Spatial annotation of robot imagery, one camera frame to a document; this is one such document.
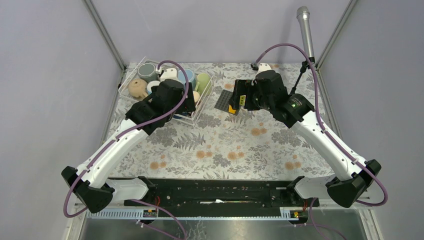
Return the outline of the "light green mug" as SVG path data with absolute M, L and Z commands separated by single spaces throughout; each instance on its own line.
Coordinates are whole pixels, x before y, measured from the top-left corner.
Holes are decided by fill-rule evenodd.
M 208 73 L 202 72 L 196 76 L 196 86 L 194 90 L 201 96 L 208 96 L 212 91 L 212 87 L 211 76 Z

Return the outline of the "cream brown steel tumbler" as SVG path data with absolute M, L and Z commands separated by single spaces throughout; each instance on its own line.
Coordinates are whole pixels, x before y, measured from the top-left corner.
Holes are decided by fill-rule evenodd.
M 201 95 L 197 91 L 193 91 L 192 94 L 193 94 L 194 103 L 196 104 L 199 101 Z

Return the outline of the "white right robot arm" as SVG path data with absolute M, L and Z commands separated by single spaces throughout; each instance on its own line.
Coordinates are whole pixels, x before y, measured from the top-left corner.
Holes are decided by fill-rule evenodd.
M 288 93 L 282 77 L 274 70 L 259 72 L 255 79 L 237 79 L 230 100 L 232 109 L 265 110 L 306 140 L 334 172 L 325 177 L 300 176 L 287 191 L 287 201 L 301 205 L 309 198 L 331 199 L 341 207 L 359 203 L 359 197 L 375 181 L 381 165 L 375 159 L 365 160 L 350 149 L 327 127 L 312 103 L 303 95 Z

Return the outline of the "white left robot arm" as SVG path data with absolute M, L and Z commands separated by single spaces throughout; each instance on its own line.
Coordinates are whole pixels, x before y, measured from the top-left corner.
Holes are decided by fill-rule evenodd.
M 113 135 L 88 160 L 74 168 L 65 167 L 61 175 L 91 213 L 98 213 L 109 204 L 138 200 L 148 206 L 155 192 L 138 177 L 112 179 L 110 173 L 138 143 L 169 122 L 183 110 L 183 103 L 193 95 L 190 82 L 166 79 L 153 88 L 150 95 L 134 103 Z

